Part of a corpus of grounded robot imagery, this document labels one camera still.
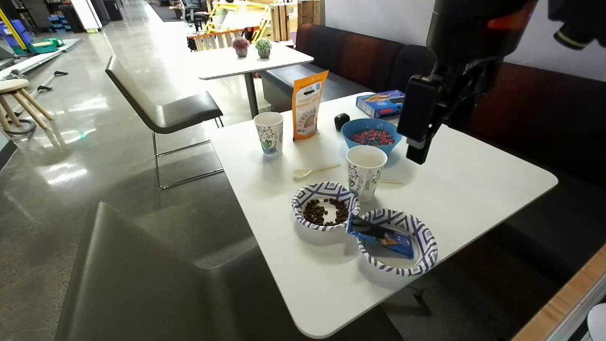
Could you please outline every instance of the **white table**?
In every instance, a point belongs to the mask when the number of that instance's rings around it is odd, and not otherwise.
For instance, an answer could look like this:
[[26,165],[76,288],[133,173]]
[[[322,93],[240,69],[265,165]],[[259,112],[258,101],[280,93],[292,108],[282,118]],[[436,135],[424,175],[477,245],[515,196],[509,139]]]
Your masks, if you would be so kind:
[[193,59],[203,80],[244,74],[252,116],[259,114],[258,97],[254,91],[254,72],[314,61],[311,55],[278,44],[273,46],[269,59],[259,59],[254,46],[248,48],[246,59],[239,59],[233,48],[197,52]]
[[[347,148],[333,125],[341,112],[364,118],[354,97],[322,103],[318,135],[297,144],[290,114],[284,114],[284,150],[276,160],[263,160],[252,122],[220,129],[210,139],[294,322],[314,339],[329,338],[415,281],[381,286],[358,269],[350,243],[318,247],[294,230],[290,203],[299,188],[320,180],[347,184]],[[405,150],[401,141],[383,173],[401,186],[379,186],[377,199],[381,207],[426,222],[437,239],[439,262],[557,184],[553,175],[449,127],[436,135],[424,165],[407,161]],[[341,167],[305,184],[292,180],[294,169],[333,161]]]

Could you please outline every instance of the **table leg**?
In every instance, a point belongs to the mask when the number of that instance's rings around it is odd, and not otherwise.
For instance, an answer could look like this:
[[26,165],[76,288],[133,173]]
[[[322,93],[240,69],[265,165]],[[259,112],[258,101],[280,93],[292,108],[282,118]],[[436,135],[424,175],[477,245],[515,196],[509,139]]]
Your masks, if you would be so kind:
[[246,82],[250,116],[256,118],[259,114],[259,105],[258,105],[258,93],[254,91],[254,72],[246,72],[244,82]]

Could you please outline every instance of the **floor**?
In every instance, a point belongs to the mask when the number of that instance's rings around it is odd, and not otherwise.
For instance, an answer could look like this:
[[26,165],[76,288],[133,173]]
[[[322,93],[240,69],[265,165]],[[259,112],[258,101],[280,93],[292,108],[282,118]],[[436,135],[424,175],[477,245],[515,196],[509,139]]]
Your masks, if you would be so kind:
[[[51,80],[53,91],[38,95],[57,118],[51,133],[38,129],[34,137],[15,141],[17,152],[0,173],[2,341],[53,339],[80,232],[98,201],[114,205],[187,260],[212,258],[233,241],[250,237],[225,177],[163,194],[155,190],[150,131],[110,84],[104,65],[117,55],[157,103],[206,89],[223,110],[225,125],[250,120],[244,82],[197,80],[187,69],[195,53],[187,52],[184,38],[191,27],[161,23],[142,0],[123,4],[125,21],[100,34],[80,34],[72,52],[28,76],[34,89],[55,70],[68,72]],[[163,137],[161,148],[203,141],[214,129],[205,124]],[[170,161],[163,177],[170,180],[214,167],[206,146]],[[502,277],[487,277],[487,254],[509,258],[506,250],[490,249],[490,241],[479,241],[449,267],[384,303],[403,339],[509,339],[528,311],[553,292],[547,281],[511,260],[515,271],[526,271],[528,288],[538,294],[517,296],[519,288],[494,294],[502,286],[490,285]],[[500,302],[509,296],[521,298],[523,307]]]

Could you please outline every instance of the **food wrapper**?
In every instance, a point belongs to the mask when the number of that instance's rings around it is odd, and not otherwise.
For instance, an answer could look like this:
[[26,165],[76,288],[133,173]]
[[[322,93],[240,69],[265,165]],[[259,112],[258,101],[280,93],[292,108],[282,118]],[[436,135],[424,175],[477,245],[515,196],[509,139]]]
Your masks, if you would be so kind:
[[318,108],[328,70],[294,82],[292,91],[292,129],[294,141],[305,141],[318,131]]

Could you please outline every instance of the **wall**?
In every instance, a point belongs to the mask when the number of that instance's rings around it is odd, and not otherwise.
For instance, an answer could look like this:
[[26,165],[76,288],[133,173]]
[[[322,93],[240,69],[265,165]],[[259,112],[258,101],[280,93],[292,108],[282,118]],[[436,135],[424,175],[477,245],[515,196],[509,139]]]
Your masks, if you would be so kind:
[[[432,0],[326,0],[326,25],[424,46],[432,10]],[[540,0],[508,61],[606,82],[606,50],[597,44],[583,52],[566,50],[551,38],[559,27],[547,19],[547,0]]]

